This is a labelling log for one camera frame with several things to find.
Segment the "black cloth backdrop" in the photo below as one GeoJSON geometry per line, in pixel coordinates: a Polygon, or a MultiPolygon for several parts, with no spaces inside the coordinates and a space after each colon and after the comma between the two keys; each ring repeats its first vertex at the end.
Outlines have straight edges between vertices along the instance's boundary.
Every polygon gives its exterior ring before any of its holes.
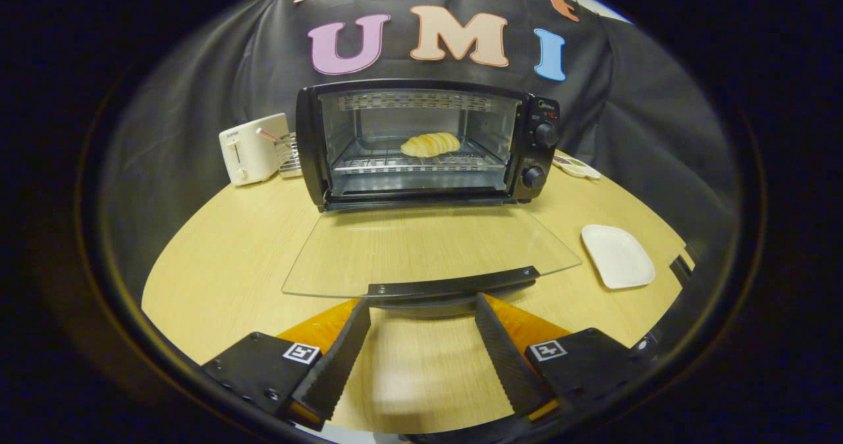
{"type": "Polygon", "coordinates": [[[141,299],[166,243],[229,183],[220,131],[282,112],[294,130],[301,87],[367,78],[470,81],[557,99],[560,149],[644,201],[705,263],[707,252],[734,236],[740,207],[719,118],[680,63],[641,29],[568,2],[579,22],[550,0],[243,0],[209,21],[151,72],[111,133],[100,215],[106,247],[133,296],[141,299]],[[461,24],[480,12],[506,18],[509,66],[481,65],[468,55],[458,61],[450,53],[436,62],[412,59],[415,5],[444,6],[461,24]],[[361,47],[355,20],[370,14],[391,15],[377,62],[353,74],[316,72],[307,33],[345,23],[337,51],[350,57],[361,47]],[[540,60],[537,28],[565,38],[565,81],[533,69],[540,60]]]}

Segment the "oven door handle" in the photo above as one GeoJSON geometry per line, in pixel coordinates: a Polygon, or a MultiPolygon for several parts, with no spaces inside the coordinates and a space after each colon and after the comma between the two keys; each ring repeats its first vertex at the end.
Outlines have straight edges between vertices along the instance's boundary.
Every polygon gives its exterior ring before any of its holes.
{"type": "Polygon", "coordinates": [[[433,281],[413,281],[408,283],[371,284],[367,297],[375,302],[445,299],[455,296],[475,296],[475,294],[510,290],[535,284],[539,271],[533,266],[517,267],[496,273],[477,274],[463,278],[435,279],[433,281]]]}

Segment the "oven control knob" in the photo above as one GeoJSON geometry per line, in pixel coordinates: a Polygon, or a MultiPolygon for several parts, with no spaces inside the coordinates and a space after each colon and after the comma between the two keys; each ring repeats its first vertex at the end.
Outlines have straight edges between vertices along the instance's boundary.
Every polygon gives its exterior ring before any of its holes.
{"type": "Polygon", "coordinates": [[[546,179],[545,171],[541,167],[538,167],[538,165],[525,169],[524,176],[522,177],[524,185],[530,189],[542,188],[545,185],[546,179]]]}
{"type": "Polygon", "coordinates": [[[552,148],[559,141],[557,129],[551,123],[541,123],[535,127],[535,141],[539,145],[552,148]]]}

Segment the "blue letter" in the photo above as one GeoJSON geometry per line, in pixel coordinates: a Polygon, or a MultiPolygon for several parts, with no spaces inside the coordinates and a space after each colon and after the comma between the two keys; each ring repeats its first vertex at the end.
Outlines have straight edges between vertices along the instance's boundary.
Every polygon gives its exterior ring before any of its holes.
{"type": "Polygon", "coordinates": [[[536,74],[557,82],[565,81],[565,74],[562,72],[562,46],[565,39],[544,29],[533,31],[541,41],[541,61],[535,66],[536,74]]]}

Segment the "white square plate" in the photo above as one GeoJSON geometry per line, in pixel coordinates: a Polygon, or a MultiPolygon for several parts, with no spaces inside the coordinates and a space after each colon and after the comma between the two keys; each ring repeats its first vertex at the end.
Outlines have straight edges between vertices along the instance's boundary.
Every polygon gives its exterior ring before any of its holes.
{"type": "Polygon", "coordinates": [[[582,240],[607,288],[634,288],[656,279],[653,261],[629,232],[614,226],[585,225],[582,240]]]}

